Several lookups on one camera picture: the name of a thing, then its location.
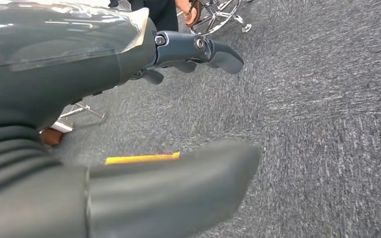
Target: floor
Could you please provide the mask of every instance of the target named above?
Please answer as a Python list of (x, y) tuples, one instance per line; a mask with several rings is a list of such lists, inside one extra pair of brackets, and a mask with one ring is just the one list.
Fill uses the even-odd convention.
[(187, 151), (225, 138), (261, 165), (235, 218), (203, 238), (381, 237), (381, 0), (255, 0), (213, 38), (246, 61), (237, 75), (164, 69), (86, 99), (54, 152), (68, 165)]

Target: screw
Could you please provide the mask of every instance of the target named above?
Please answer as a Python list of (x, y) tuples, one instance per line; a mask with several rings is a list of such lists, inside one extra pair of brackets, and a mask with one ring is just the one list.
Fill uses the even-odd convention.
[(205, 44), (204, 44), (204, 41), (203, 41), (202, 37), (200, 37), (200, 36), (195, 37), (195, 48), (198, 51), (203, 51), (204, 50)]
[(166, 39), (164, 39), (163, 36), (156, 36), (155, 37), (155, 44), (158, 46), (162, 46), (166, 43)]

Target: metal frame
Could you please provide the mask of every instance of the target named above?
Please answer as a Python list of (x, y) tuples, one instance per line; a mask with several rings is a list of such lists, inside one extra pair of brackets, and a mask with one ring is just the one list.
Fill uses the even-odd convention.
[(67, 118), (82, 112), (89, 112), (100, 118), (104, 118), (104, 116), (106, 115), (105, 113), (100, 113), (95, 110), (92, 110), (89, 105), (83, 103), (76, 103), (72, 105), (72, 108), (71, 110), (69, 110), (69, 112), (62, 114), (50, 128), (58, 130), (62, 133), (71, 132), (74, 130), (74, 124), (72, 122), (69, 122)]
[[(209, 12), (209, 16), (204, 17), (203, 19), (200, 19), (197, 24), (195, 24), (193, 27), (190, 28), (190, 31), (194, 34), (199, 34), (202, 36), (207, 36), (209, 34), (212, 34), (216, 31), (218, 31), (221, 27), (223, 27), (230, 19), (234, 19), (238, 23), (242, 25), (242, 32), (246, 33), (248, 32), (252, 25), (246, 23), (243, 18), (241, 18), (239, 15), (236, 15), (236, 12), (239, 8), (239, 4), (242, 2), (242, 0), (227, 0), (226, 2), (220, 3), (219, 0), (201, 0), (204, 4), (202, 9), (205, 9)], [(231, 12), (223, 12), (223, 10), (228, 7), (231, 3), (235, 2), (235, 6), (231, 10)], [(222, 19), (222, 21), (216, 25), (216, 21)], [(204, 32), (196, 30), (196, 28), (199, 28), (202, 24), (209, 22), (208, 27)]]

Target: yellow object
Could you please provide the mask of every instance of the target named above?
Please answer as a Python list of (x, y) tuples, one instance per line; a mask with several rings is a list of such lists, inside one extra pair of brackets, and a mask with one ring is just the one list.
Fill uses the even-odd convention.
[(154, 161), (166, 161), (177, 160), (180, 158), (180, 152), (173, 153), (171, 155), (140, 155), (140, 156), (124, 156), (124, 157), (108, 157), (106, 159), (106, 165), (114, 164), (129, 164), (139, 162), (154, 162)]

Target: black pants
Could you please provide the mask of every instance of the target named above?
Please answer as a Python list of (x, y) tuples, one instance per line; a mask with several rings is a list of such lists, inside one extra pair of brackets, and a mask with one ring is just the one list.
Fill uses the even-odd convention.
[[(132, 11), (149, 9), (149, 17), (158, 31), (179, 31), (175, 0), (128, 0)], [(118, 0), (110, 0), (109, 7), (118, 6)]]

